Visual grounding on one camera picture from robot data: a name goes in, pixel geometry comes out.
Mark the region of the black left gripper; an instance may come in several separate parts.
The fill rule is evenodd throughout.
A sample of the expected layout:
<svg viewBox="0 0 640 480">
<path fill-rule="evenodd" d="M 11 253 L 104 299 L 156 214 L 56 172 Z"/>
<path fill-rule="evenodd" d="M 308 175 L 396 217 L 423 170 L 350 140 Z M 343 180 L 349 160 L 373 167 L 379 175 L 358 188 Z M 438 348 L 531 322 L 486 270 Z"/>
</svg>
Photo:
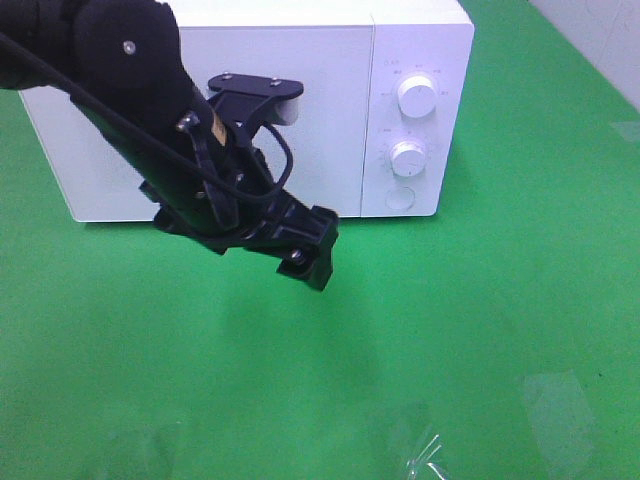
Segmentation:
<svg viewBox="0 0 640 480">
<path fill-rule="evenodd" d="M 218 255 L 241 247 L 278 258 L 279 274 L 324 290 L 333 273 L 337 214 L 280 193 L 253 145 L 255 133 L 237 122 L 223 126 L 225 143 L 198 119 L 182 120 L 165 142 L 145 136 L 140 190 L 159 207 L 153 225 Z"/>
</svg>

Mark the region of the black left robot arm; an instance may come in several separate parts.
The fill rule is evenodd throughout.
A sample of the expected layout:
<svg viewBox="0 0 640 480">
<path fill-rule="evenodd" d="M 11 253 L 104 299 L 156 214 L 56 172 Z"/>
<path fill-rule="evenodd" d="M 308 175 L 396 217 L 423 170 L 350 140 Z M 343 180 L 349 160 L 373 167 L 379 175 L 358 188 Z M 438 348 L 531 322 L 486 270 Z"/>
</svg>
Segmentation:
<svg viewBox="0 0 640 480">
<path fill-rule="evenodd" d="M 223 254 L 279 259 L 282 275 L 323 290 L 338 217 L 274 178 L 254 136 L 274 130 L 294 80 L 221 74 L 205 97 L 185 70 L 171 7 L 158 1 L 5 1 L 1 86 L 50 86 L 142 176 L 159 230 Z"/>
</svg>

